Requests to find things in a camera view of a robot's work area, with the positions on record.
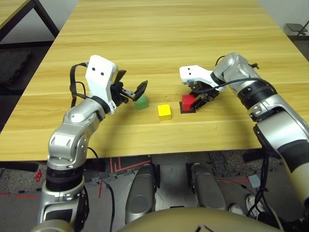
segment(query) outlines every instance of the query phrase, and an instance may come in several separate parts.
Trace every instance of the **white wall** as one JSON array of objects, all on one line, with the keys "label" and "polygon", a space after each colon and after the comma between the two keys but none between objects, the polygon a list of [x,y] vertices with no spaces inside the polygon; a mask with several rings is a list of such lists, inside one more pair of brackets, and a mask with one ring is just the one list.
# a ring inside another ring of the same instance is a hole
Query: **white wall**
[{"label": "white wall", "polygon": [[296,35],[286,23],[305,25],[309,20],[309,0],[258,0],[287,35]]},{"label": "white wall", "polygon": [[[74,10],[78,0],[40,0],[52,21],[60,30]],[[31,10],[0,42],[0,44],[52,41],[55,38],[35,10]]]}]

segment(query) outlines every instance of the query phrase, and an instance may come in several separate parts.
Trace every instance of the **wooden table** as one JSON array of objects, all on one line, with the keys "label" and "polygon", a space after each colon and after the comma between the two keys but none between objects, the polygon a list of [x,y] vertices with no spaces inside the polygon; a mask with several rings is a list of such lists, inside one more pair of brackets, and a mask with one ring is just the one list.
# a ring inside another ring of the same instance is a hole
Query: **wooden table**
[{"label": "wooden table", "polygon": [[11,17],[19,12],[30,0],[1,0],[0,1],[0,28],[5,25]]},{"label": "wooden table", "polygon": [[[72,65],[101,55],[126,69],[125,88],[143,80],[150,107],[121,105],[90,140],[101,157],[260,147],[254,123],[230,90],[196,114],[180,114],[189,87],[178,68],[211,70],[237,51],[308,122],[309,66],[278,25],[253,0],[80,0],[36,71],[0,135],[0,160],[44,160],[48,140],[70,107]],[[77,79],[85,82],[85,69]],[[172,120],[159,122],[168,103]]]}]

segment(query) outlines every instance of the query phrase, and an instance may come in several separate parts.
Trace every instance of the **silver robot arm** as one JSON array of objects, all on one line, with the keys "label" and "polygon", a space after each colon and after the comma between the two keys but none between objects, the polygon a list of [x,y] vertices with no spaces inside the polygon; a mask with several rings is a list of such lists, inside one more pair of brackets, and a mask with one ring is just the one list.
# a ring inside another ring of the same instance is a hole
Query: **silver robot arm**
[{"label": "silver robot arm", "polygon": [[[238,53],[224,56],[213,71],[201,71],[203,68],[196,66],[180,67],[182,82],[189,84],[194,94],[215,96],[223,91],[223,85],[233,82],[229,84],[231,90],[257,122],[253,130],[262,147],[284,160],[301,203],[309,207],[309,126],[306,122],[261,79],[253,69],[256,65],[248,64]],[[253,80],[239,81],[244,78]]]},{"label": "silver robot arm", "polygon": [[[70,90],[75,99],[76,66],[72,67],[70,75]],[[147,81],[142,82],[134,93],[124,89],[120,80],[126,71],[118,71],[114,63],[97,55],[91,56],[89,63],[82,66],[87,67],[86,79],[91,97],[79,94],[84,100],[66,112],[61,126],[50,138],[39,225],[33,232],[83,229],[89,214],[83,173],[90,137],[106,114],[114,114],[117,106],[127,103],[128,98],[138,100],[147,86]]]},{"label": "silver robot arm", "polygon": [[57,219],[69,223],[75,231],[83,228],[89,213],[83,191],[88,142],[104,118],[103,107],[87,98],[67,111],[62,125],[51,136],[39,223]]}]

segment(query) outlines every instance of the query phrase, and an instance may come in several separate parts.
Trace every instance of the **sneaker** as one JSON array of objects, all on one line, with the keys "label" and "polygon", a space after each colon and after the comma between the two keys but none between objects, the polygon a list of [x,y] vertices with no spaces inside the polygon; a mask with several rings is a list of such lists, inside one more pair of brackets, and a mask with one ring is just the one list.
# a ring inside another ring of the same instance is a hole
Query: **sneaker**
[{"label": "sneaker", "polygon": [[243,213],[243,210],[236,204],[231,204],[228,208],[228,211],[234,214],[245,216],[245,214]]},{"label": "sneaker", "polygon": [[[250,194],[246,197],[246,206],[247,206],[248,211],[254,205],[254,202],[255,202],[255,196],[254,195]],[[260,212],[266,212],[266,209],[264,208],[264,206],[261,202],[258,202],[256,207],[252,209],[250,215],[251,215],[251,217],[253,217],[257,220],[257,217],[259,216]]]}]

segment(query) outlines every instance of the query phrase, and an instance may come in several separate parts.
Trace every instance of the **yellow cube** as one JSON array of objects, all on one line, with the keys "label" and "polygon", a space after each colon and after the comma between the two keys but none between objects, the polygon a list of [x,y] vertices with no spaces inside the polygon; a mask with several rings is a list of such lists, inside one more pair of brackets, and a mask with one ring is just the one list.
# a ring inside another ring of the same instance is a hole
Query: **yellow cube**
[{"label": "yellow cube", "polygon": [[171,120],[172,113],[170,111],[169,104],[158,105],[159,119],[160,121]]}]

